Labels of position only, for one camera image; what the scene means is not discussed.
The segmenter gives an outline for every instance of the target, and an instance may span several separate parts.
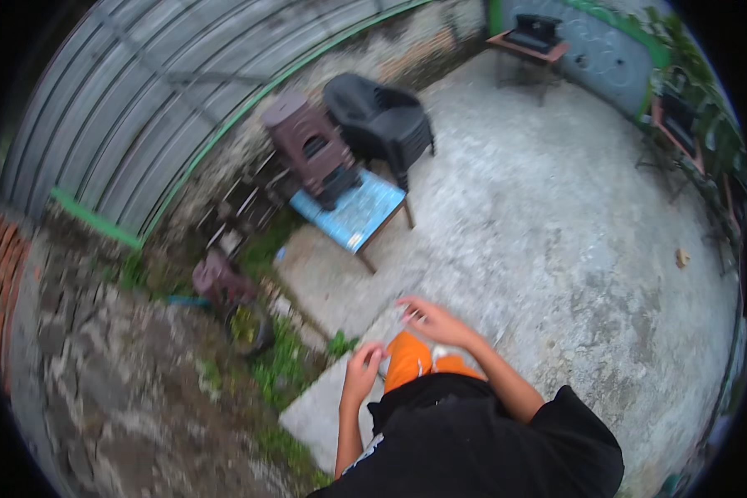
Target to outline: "person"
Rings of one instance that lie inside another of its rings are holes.
[[[488,342],[417,297],[402,322],[440,345],[435,354],[403,331],[387,348],[363,344],[347,364],[339,406],[335,481],[310,496],[614,496],[624,472],[614,435],[570,386],[545,403]],[[375,437],[363,451],[359,409],[390,357],[385,394],[369,403]]]

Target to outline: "metal sheet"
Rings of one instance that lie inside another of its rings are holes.
[[[259,81],[340,31],[406,0],[102,0],[46,68],[0,176],[34,217],[59,186],[138,234],[191,160]]]
[[[209,132],[205,123],[195,116],[179,130],[156,163],[151,165],[149,174],[130,199],[122,214],[121,226],[126,226],[134,233],[141,230],[144,222],[153,213],[154,206],[160,204],[164,194],[188,167],[189,159],[197,153],[199,145],[208,139]],[[179,168],[172,171],[172,166]]]

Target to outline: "wooden table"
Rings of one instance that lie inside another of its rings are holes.
[[[559,43],[558,45],[553,47],[547,54],[543,54],[542,52],[528,49],[522,45],[517,45],[516,43],[511,43],[504,40],[503,37],[508,35],[512,31],[514,30],[508,29],[507,31],[504,31],[501,34],[497,34],[487,40],[487,43],[489,43],[491,47],[498,50],[498,60],[496,61],[496,86],[498,88],[501,88],[502,83],[505,81],[502,75],[503,54],[506,53],[518,56],[520,64],[527,61],[531,64],[542,67],[542,78],[538,81],[530,82],[530,84],[539,84],[539,105],[543,105],[545,103],[545,93],[547,92],[548,86],[551,82],[551,70],[554,64],[559,62],[561,57],[567,53],[570,45],[567,42],[563,41],[562,43]],[[513,79],[512,82],[525,84],[522,83],[519,79]]]
[[[373,274],[376,267],[363,254],[371,241],[402,209],[409,228],[415,227],[407,194],[370,171],[360,171],[362,186],[343,194],[334,211],[325,211],[304,190],[290,199],[290,205],[329,238],[359,258]]]

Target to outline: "orange shorts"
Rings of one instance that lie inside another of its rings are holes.
[[[487,380],[480,373],[464,364],[458,354],[449,354],[432,364],[432,353],[428,346],[407,331],[401,331],[396,339],[388,344],[390,365],[385,377],[385,393],[401,387],[422,375],[452,373]]]

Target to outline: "brick wall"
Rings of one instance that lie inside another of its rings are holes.
[[[179,204],[169,208],[154,244],[179,241],[226,185],[270,153],[260,115],[279,92],[306,93],[320,105],[323,86],[345,72],[418,90],[481,50],[485,31],[482,0],[436,0],[372,26],[323,54],[263,98],[244,122],[222,138],[181,190]]]
[[[15,222],[0,214],[0,373],[6,390],[12,318],[20,291],[20,277],[30,247],[29,239],[22,231]]]

